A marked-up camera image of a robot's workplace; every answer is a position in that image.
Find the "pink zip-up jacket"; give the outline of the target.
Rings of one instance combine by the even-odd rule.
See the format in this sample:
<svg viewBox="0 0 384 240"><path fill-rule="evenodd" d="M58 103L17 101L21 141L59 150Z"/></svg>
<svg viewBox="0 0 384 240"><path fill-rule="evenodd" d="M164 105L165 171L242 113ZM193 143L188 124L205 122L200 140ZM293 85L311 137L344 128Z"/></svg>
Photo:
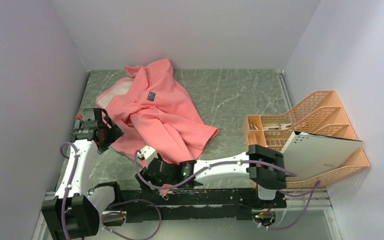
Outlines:
<svg viewBox="0 0 384 240"><path fill-rule="evenodd" d="M187 90L174 78L167 58L146 66L126 66L127 77L95 100L123 131L112 148L129 157L144 146L168 163L195 160L219 129L200 117Z"/></svg>

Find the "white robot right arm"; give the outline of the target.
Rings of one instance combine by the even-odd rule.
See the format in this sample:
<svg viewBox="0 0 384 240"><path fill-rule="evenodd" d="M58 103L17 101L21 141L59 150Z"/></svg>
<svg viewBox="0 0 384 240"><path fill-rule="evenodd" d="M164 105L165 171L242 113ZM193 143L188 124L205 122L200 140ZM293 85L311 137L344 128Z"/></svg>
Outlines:
<svg viewBox="0 0 384 240"><path fill-rule="evenodd" d="M169 163L152 147L146 145L135 153L137 178L145 188L157 189L162 195L172 189L193 189L196 186L232 178L248 178L256 185L255 202L268 207L281 190L286 178L295 174L285 169L282 153L260 145L251 145L246 152L213 159Z"/></svg>

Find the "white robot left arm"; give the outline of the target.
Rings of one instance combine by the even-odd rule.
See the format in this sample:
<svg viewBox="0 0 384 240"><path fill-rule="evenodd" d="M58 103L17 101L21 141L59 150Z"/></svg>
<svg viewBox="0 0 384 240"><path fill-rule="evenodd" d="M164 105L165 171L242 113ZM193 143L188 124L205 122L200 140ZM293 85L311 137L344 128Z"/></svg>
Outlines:
<svg viewBox="0 0 384 240"><path fill-rule="evenodd" d="M108 207L117 210L123 196L116 182L98 184L89 193L88 182L92 161L109 149L123 131L102 108L86 108L78 128L60 147L68 160L66 170L54 197L45 200L41 212L54 240L84 239L95 236L102 224L102 213Z"/></svg>

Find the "white folder in organizer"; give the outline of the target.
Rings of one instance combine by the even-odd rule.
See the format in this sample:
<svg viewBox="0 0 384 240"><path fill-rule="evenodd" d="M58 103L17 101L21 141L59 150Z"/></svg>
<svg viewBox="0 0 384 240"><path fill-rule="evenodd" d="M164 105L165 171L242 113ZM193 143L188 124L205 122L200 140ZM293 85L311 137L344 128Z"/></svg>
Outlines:
<svg viewBox="0 0 384 240"><path fill-rule="evenodd" d="M337 169L363 142L357 139L293 131L281 149L284 168L296 176L288 182L308 180Z"/></svg>

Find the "orange plastic desk organizer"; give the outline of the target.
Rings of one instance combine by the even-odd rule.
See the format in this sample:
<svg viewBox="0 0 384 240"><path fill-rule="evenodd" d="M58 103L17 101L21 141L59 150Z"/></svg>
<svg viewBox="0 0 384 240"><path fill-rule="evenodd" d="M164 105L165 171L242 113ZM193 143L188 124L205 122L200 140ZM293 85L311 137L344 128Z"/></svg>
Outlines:
<svg viewBox="0 0 384 240"><path fill-rule="evenodd" d="M250 130L249 124L259 130ZM285 113L277 115L251 114L245 117L243 133L247 145L261 145L280 151L293 131L357 140L355 131L333 90L318 90ZM307 180L287 182L292 189L310 188L316 181L326 187L371 165L362 147L359 147L338 168Z"/></svg>

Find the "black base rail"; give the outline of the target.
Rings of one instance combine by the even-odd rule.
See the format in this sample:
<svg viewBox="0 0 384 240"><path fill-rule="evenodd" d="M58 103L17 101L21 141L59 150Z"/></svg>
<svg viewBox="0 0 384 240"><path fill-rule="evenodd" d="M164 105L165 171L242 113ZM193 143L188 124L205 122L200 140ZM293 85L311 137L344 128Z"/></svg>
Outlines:
<svg viewBox="0 0 384 240"><path fill-rule="evenodd" d="M236 219L248 221L264 209L286 208L285 196L261 200L255 188L174 190L164 199L156 191L120 190L105 211L122 212L127 223L190 219Z"/></svg>

